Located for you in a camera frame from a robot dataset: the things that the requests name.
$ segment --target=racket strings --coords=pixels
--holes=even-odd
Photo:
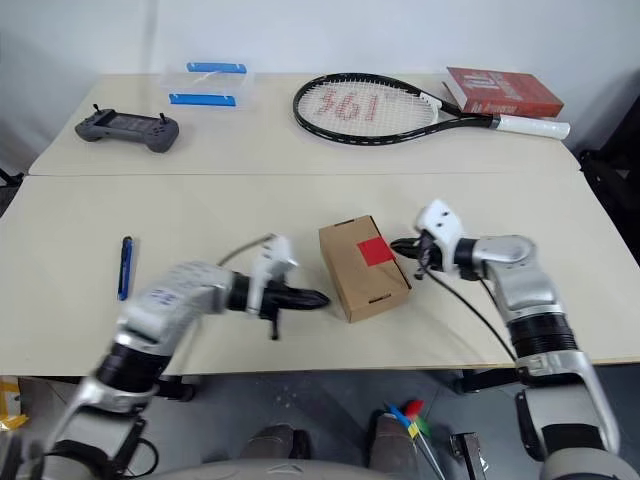
[[[382,82],[330,81],[309,89],[298,112],[322,129],[356,136],[404,133],[437,121],[438,110],[426,98]]]

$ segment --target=game controller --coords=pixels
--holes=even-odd
[[[93,108],[96,113],[76,125],[76,133],[87,142],[117,138],[144,143],[152,152],[164,153],[180,132],[178,123],[163,113],[154,118],[120,113],[111,108],[100,109],[95,103]]]

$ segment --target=red book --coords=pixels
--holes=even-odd
[[[529,73],[447,67],[445,85],[467,113],[555,117],[564,104]]]

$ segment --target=white table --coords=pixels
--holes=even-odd
[[[124,235],[138,239],[137,291],[175,263],[215,263],[269,231],[293,242],[301,267],[291,284],[322,290],[333,305],[283,312],[279,342],[267,322],[242,313],[205,317],[170,372],[506,365],[487,329],[429,280],[413,282],[409,301],[385,314],[348,324],[341,313],[318,228],[371,214],[390,241],[411,235],[416,212],[436,197],[471,233],[536,241],[597,363],[640,359],[640,270],[578,174],[30,177],[0,219],[0,374],[83,375],[96,364],[121,307]],[[230,267],[246,272],[251,260]],[[415,267],[401,264],[408,274]],[[506,337],[479,285],[448,281]]]
[[[397,173],[575,173],[578,164],[562,143],[485,129],[455,129],[384,147],[340,145],[315,137],[292,114],[296,91],[315,75],[257,75],[253,101],[237,111],[169,105],[158,78],[103,77],[71,116],[31,175],[262,174],[341,175]],[[399,76],[447,97],[440,77]],[[93,103],[125,113],[177,120],[180,135],[165,154],[116,140],[87,143],[73,127]]]

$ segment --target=racket handle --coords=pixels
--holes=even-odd
[[[571,125],[564,122],[550,122],[535,118],[514,117],[512,115],[496,115],[499,120],[496,130],[503,132],[524,133],[541,137],[564,140],[569,135]]]

